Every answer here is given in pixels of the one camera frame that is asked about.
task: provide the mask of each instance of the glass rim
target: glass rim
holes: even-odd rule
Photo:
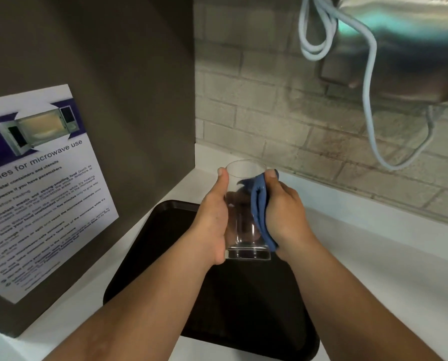
[[[256,163],[258,166],[261,166],[263,168],[263,172],[267,169],[267,165],[264,164],[261,161],[258,161],[258,160],[252,160],[252,159],[236,160],[236,161],[228,163],[227,166],[226,166],[226,170],[227,170],[227,173],[229,174],[229,176],[233,176],[235,178],[252,178],[252,177],[240,177],[240,176],[232,175],[232,174],[229,173],[228,167],[230,165],[232,165],[233,163],[237,163],[237,162],[253,162],[253,163]]]

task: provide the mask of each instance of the black serving tray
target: black serving tray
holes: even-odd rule
[[[104,294],[129,285],[189,228],[198,204],[158,204]],[[227,260],[207,273],[182,335],[283,361],[311,360],[319,337],[286,262]]]

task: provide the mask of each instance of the picture of open microwave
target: picture of open microwave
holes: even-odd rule
[[[0,123],[0,134],[16,156],[77,130],[70,106]]]

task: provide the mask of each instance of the brick wall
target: brick wall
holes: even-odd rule
[[[359,91],[326,86],[300,53],[300,0],[195,0],[196,139],[448,223],[448,108],[436,138],[390,173],[371,153]],[[310,29],[319,40],[319,24]],[[382,154],[426,136],[425,106],[372,99]]]

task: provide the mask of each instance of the white poster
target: white poster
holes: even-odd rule
[[[118,217],[69,87],[1,97],[0,296],[18,302]]]

